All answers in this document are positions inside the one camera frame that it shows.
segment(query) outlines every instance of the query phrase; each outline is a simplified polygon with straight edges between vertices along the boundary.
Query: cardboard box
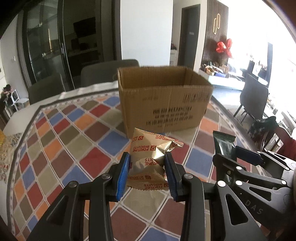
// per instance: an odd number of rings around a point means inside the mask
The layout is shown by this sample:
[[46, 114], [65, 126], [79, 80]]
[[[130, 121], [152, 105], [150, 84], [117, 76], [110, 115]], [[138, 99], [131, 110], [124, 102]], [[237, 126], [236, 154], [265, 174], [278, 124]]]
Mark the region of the cardboard box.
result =
[[128, 138], [135, 127], [163, 133], [199, 126], [213, 92], [205, 78], [181, 66], [120, 68], [118, 88]]

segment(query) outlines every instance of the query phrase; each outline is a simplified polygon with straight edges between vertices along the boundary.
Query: silver bolt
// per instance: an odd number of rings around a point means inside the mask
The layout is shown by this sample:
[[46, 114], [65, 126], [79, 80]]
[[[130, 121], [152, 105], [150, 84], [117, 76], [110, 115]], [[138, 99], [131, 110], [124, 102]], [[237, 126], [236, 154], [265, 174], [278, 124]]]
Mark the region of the silver bolt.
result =
[[184, 174], [184, 178], [186, 178], [186, 179], [192, 179], [193, 178], [193, 175], [191, 173], [185, 173]]
[[235, 184], [238, 185], [238, 186], [241, 186], [241, 185], [242, 185], [242, 181], [237, 180], [237, 181], [235, 182]]
[[225, 187], [226, 186], [226, 183], [224, 181], [218, 181], [217, 184], [218, 184], [219, 187]]
[[110, 177], [111, 177], [111, 175], [109, 173], [102, 174], [103, 179], [109, 179]]
[[76, 181], [71, 181], [68, 183], [68, 186], [71, 187], [71, 188], [74, 188], [77, 186], [77, 182]]

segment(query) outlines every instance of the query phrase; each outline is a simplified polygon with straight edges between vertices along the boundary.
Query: chair back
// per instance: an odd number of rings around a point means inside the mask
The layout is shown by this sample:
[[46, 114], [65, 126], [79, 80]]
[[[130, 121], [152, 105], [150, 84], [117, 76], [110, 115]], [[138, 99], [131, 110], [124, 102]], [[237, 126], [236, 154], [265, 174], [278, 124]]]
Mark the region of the chair back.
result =
[[268, 89], [251, 75], [247, 75], [244, 88], [240, 95], [240, 102], [246, 112], [255, 119], [262, 119], [268, 98]]
[[85, 66], [81, 71], [81, 87], [93, 84], [113, 82], [113, 76], [120, 67], [139, 67], [136, 59], [114, 60]]
[[29, 87], [29, 102], [34, 104], [38, 101], [61, 94], [65, 91], [61, 74], [55, 73], [38, 81]]

